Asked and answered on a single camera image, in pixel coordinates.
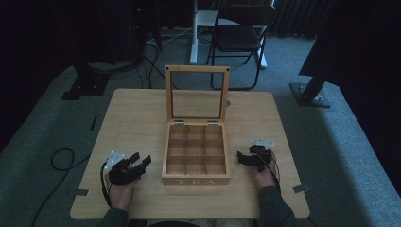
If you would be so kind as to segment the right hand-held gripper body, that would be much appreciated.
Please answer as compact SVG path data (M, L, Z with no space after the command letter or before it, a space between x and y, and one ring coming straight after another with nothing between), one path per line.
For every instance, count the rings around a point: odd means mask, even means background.
M264 138L251 140L250 143L252 145L249 151L254 158L253 166L256 166L259 172L263 172L272 160L271 150L267 147L274 146L274 143Z

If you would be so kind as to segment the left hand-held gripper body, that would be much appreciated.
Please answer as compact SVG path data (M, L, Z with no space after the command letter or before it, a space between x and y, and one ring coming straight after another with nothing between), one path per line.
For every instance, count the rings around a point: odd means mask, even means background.
M146 167L142 162L138 166L131 167L129 158L123 153L112 150L104 164L104 169L109 172L110 182L115 185L127 185L140 179L146 173Z

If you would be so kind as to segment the person's left hand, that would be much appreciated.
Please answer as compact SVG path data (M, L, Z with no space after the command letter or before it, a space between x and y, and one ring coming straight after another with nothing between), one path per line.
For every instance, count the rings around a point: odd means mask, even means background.
M119 186L112 184L110 182L109 174L106 174L105 181L108 188L111 207L129 212L134 196L134 187L138 183L138 180L135 180L127 185Z

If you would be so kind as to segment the person's right hand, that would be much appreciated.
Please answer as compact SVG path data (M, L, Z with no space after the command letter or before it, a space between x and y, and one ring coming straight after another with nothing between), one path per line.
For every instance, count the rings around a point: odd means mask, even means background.
M279 185L276 168L276 157L274 152L271 153L271 161L269 165L266 166L262 172L259 172L257 167L253 167L251 169L251 172L259 189L263 189L269 186L277 187Z

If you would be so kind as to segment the wooden tea box with lid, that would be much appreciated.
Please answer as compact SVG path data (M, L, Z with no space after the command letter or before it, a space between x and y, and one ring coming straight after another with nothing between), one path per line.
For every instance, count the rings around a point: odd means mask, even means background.
M217 91L177 90L178 76L218 74ZM230 68L208 65L167 65L166 148L162 168L165 185L226 185L230 181L225 131Z

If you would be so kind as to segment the black stand with metal base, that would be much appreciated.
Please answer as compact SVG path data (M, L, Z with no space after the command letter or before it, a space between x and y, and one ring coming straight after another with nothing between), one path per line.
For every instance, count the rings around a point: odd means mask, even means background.
M312 77L309 83L291 82L289 87L300 106L330 108L331 105L322 91L326 76Z

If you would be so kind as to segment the black stand base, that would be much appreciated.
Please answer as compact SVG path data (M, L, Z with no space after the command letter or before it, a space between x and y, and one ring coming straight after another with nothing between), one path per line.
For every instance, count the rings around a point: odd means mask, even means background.
M79 100L82 96L103 96L110 74L97 72L87 63L76 63L74 69L78 75L70 90L62 95L62 100Z

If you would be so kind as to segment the black folding chair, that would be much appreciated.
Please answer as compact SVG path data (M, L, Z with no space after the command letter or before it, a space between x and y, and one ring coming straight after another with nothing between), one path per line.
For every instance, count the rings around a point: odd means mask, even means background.
M206 63L215 65L216 58L246 57L247 64L253 54L263 54L276 15L272 0L226 0L213 25Z

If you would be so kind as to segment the dark curtain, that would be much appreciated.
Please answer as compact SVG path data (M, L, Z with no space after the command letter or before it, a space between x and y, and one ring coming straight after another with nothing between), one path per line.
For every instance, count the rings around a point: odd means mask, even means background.
M401 196L401 0L337 0L300 73L340 87Z

